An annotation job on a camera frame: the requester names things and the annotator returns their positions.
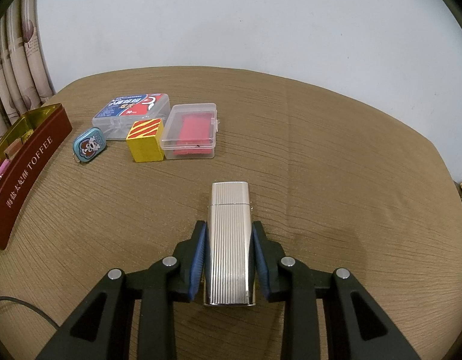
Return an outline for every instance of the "wall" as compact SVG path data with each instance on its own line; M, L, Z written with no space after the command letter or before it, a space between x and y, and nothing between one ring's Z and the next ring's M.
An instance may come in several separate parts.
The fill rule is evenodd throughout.
M462 180L462 31L442 0L37 0L60 90L90 74L208 65L298 79L396 117Z

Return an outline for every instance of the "yellow block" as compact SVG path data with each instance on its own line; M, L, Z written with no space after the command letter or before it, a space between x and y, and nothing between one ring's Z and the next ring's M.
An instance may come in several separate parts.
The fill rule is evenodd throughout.
M160 119L134 122L126 138L134 161L151 162L164 159L164 152L159 145L163 129L163 121Z

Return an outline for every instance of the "lighter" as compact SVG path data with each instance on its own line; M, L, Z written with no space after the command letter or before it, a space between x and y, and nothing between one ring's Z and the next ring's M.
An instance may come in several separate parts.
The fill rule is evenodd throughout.
M254 305L254 248L246 182L213 183L207 225L204 304Z
M106 147L106 138L97 127L90 128L74 140L72 149L76 162L89 162Z

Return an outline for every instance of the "silver screw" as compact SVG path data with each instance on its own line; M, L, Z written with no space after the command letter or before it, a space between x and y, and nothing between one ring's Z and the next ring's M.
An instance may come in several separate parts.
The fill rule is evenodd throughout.
M111 280L119 279L121 276L122 276L122 271L121 269L117 269L117 268L111 269L107 273L107 277L110 278Z
M347 279L351 276L351 273L346 268L338 268L336 269L336 275L341 279Z
M175 263L177 263L177 258L174 256L167 256L163 258L163 264L165 266L173 266Z
M292 257L286 256L281 259L281 264L284 266L293 266L296 263L296 260Z

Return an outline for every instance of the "silver lighter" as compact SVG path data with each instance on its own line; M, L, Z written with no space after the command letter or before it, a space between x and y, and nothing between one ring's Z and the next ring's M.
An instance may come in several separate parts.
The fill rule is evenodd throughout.
M213 183L204 260L204 304L254 305L251 202L244 181Z

